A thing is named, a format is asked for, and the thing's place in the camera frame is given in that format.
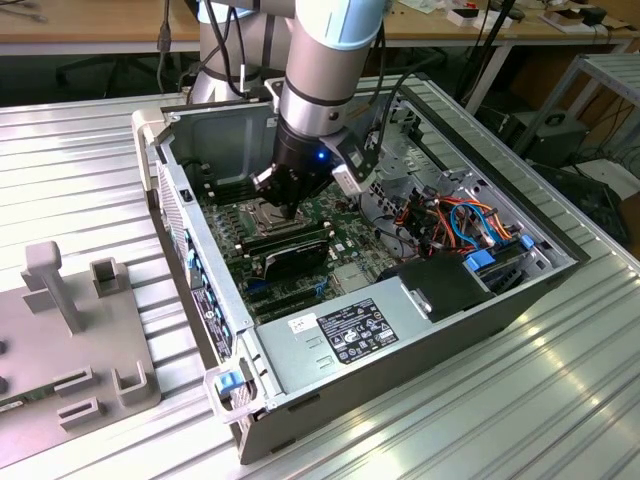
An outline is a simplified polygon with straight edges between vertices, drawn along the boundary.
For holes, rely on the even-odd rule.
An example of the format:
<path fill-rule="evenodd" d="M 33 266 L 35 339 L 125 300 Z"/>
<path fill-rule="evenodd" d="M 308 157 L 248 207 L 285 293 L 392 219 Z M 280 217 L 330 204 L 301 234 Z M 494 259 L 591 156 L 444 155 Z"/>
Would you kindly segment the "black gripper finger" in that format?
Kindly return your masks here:
<path fill-rule="evenodd" d="M 251 180 L 257 194 L 271 205 L 278 207 L 285 219 L 296 213 L 295 181 L 289 167 L 268 167 L 260 174 L 252 174 Z"/>
<path fill-rule="evenodd" d="M 295 206 L 294 213 L 297 214 L 299 207 L 309 198 L 315 198 L 328 186 L 327 179 L 302 179 L 295 184 Z"/>

